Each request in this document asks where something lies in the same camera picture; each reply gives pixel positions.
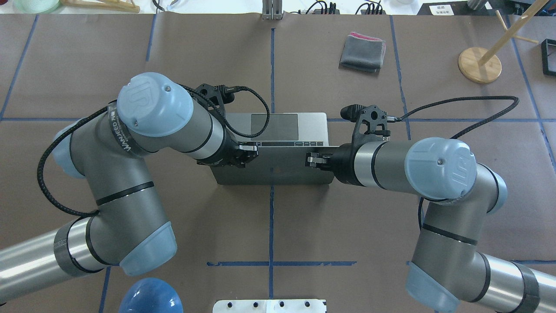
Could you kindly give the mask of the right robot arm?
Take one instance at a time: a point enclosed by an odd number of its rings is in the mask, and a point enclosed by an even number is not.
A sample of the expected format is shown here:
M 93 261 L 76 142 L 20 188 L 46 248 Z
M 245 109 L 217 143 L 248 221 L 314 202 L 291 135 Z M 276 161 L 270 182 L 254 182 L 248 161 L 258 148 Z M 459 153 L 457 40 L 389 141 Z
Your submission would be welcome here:
M 484 220 L 508 198 L 506 183 L 456 139 L 344 144 L 331 154 L 306 154 L 305 165 L 342 183 L 415 194 L 429 201 L 406 290 L 439 313 L 461 301 L 498 313 L 553 313 L 555 277 L 480 253 Z

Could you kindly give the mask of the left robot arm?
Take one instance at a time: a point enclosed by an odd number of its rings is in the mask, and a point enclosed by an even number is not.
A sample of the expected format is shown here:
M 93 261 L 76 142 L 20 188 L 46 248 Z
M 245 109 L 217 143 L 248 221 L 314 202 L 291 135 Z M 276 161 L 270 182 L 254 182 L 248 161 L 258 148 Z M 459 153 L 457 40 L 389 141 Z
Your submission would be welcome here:
M 109 266 L 137 276 L 169 261 L 175 235 L 145 157 L 171 148 L 203 166 L 244 168 L 258 150 L 236 140 L 248 134 L 224 112 L 240 91 L 253 92 L 224 85 L 202 91 L 142 73 L 106 107 L 60 131 L 40 157 L 36 179 L 51 204 L 77 218 L 2 249 L 1 303 Z M 87 180 L 96 210 L 73 210 L 53 197 L 44 181 L 50 155 L 65 173 Z

